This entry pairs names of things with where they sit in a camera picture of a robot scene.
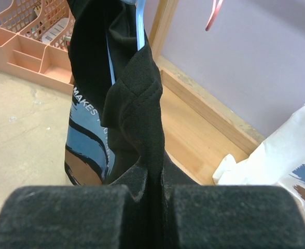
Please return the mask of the blue wire hanger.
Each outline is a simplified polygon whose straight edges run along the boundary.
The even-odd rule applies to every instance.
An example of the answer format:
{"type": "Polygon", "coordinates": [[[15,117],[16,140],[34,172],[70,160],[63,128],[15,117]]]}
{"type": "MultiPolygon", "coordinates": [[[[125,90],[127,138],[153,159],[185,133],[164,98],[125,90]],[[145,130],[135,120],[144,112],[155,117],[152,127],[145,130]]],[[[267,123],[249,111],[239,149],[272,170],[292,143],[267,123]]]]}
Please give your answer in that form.
{"type": "MultiPolygon", "coordinates": [[[[135,21],[136,21],[136,42],[137,42],[137,50],[141,50],[145,46],[145,29],[144,29],[144,8],[145,8],[145,0],[121,0],[123,3],[128,5],[134,5],[136,7],[135,10],[135,21]]],[[[108,62],[109,62],[109,71],[112,85],[115,84],[115,73],[113,62],[110,56],[109,50],[109,42],[106,37],[107,44],[107,53],[108,53],[108,62]]]]}

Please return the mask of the wooden clothes rack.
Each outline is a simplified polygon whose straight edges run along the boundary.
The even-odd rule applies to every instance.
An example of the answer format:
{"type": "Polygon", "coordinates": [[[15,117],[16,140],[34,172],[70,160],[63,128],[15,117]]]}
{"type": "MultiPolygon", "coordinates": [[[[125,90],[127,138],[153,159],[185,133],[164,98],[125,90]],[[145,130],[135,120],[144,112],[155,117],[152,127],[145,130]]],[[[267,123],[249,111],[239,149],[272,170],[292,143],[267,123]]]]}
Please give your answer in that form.
{"type": "Polygon", "coordinates": [[[161,52],[177,1],[159,1],[149,42],[160,68],[165,147],[174,163],[202,185],[212,185],[213,173],[227,154],[247,158],[263,137],[202,89],[161,52]]]}

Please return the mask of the white t-shirt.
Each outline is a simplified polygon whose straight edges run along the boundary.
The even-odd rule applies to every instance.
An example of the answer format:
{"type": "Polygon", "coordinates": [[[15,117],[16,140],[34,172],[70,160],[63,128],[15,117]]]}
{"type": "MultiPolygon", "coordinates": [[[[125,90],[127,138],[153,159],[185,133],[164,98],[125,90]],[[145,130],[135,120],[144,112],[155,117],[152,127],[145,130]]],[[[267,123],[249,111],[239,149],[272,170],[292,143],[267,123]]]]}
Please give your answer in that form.
{"type": "Polygon", "coordinates": [[[250,156],[228,154],[213,174],[216,185],[275,185],[295,198],[305,219],[305,104],[250,156]]]}

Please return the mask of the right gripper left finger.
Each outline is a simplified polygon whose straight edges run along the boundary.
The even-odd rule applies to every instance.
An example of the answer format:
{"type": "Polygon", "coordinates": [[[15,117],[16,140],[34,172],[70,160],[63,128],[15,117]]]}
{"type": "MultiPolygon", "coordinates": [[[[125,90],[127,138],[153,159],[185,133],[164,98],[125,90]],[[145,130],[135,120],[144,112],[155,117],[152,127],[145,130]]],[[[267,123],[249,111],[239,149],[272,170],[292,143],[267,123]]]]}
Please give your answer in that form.
{"type": "Polygon", "coordinates": [[[0,212],[0,248],[146,248],[148,164],[110,185],[24,186],[0,212]]]}

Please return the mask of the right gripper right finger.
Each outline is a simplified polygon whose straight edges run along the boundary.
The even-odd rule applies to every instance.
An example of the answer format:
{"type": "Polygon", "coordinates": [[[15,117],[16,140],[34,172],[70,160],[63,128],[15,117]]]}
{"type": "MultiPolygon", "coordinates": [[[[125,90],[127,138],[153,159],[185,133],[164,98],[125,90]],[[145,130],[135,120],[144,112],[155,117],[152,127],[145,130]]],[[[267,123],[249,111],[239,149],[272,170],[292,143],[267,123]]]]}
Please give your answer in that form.
{"type": "Polygon", "coordinates": [[[202,186],[168,155],[161,185],[165,248],[305,248],[305,223],[284,188],[202,186]]]}

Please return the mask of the black t-shirt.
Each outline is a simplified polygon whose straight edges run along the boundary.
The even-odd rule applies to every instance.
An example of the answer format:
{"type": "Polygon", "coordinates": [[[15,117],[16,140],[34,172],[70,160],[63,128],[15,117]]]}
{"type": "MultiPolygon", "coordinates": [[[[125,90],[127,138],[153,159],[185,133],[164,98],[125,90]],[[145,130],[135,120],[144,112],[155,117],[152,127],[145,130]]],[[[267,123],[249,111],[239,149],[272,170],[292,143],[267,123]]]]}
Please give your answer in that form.
{"type": "Polygon", "coordinates": [[[69,1],[74,76],[64,167],[73,185],[122,181],[137,197],[144,248],[163,248],[164,148],[160,72],[137,47],[136,8],[122,1],[69,1]]]}

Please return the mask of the pink desk organizer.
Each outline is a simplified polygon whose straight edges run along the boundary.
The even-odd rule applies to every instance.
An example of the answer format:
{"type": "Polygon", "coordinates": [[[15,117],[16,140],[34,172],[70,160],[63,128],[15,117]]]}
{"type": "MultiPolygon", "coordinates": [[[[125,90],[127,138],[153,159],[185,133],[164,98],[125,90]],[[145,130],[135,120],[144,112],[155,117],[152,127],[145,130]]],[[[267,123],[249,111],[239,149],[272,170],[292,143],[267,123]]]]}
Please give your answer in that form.
{"type": "Polygon", "coordinates": [[[74,22],[67,1],[12,1],[0,12],[0,71],[70,95],[74,22]]]}

